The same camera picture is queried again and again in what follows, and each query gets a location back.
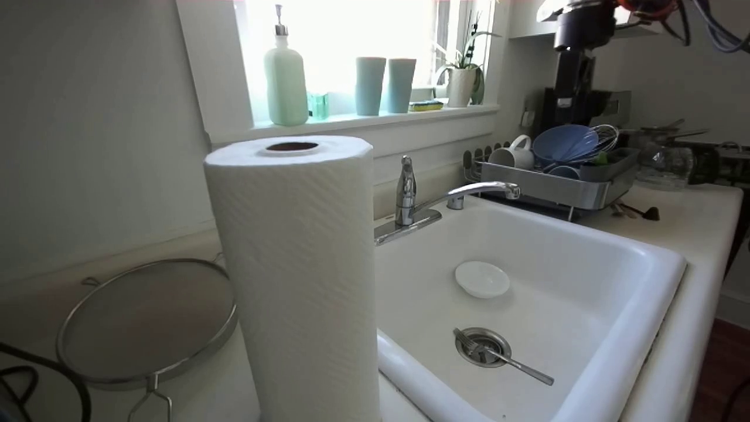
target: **white countertop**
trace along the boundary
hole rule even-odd
[[[686,421],[738,222],[741,190],[701,186],[667,193],[635,186],[624,203],[637,210],[658,206],[661,222],[614,219],[608,211],[603,211],[581,224],[672,250],[688,263],[624,421]],[[149,252],[133,252],[26,279],[24,284],[0,286],[0,341],[53,357],[53,338],[66,313],[87,293],[79,286],[81,277],[112,274],[122,268],[169,256],[213,259],[216,252],[218,239],[213,233],[205,233],[202,237],[167,241]],[[163,390],[176,399],[174,417],[180,422],[243,422],[259,415],[239,332],[210,360],[163,383]],[[386,380],[380,380],[380,394],[385,421],[421,421]],[[92,396],[93,421],[124,421],[141,391],[92,390]],[[62,380],[49,373],[42,373],[39,391],[33,402],[39,422],[61,421],[61,415],[78,421],[75,396]],[[163,421],[163,414],[149,408],[142,421],[157,422]]]

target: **faucet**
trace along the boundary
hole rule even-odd
[[[417,178],[412,170],[412,157],[400,157],[400,177],[395,186],[395,229],[409,229],[417,211]]]
[[[504,183],[504,182],[483,182],[483,183],[470,183],[470,186],[458,186],[447,193],[447,210],[461,211],[464,210],[464,198],[470,193],[504,193],[505,200],[518,200],[519,189],[518,183]]]

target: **pump bottle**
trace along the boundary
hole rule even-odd
[[[287,50],[287,32],[277,6],[277,48],[265,55],[266,111],[277,127],[306,122],[306,87],[303,56]]]

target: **white sink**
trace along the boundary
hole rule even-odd
[[[483,200],[438,211],[438,224],[374,252],[386,379],[423,414],[450,391],[476,410],[468,421],[615,421],[680,286],[682,256]],[[502,268],[508,293],[465,297],[451,279],[465,260]],[[556,383],[470,365],[451,338],[468,327],[498,333],[513,360]],[[420,365],[434,379],[409,373]]]

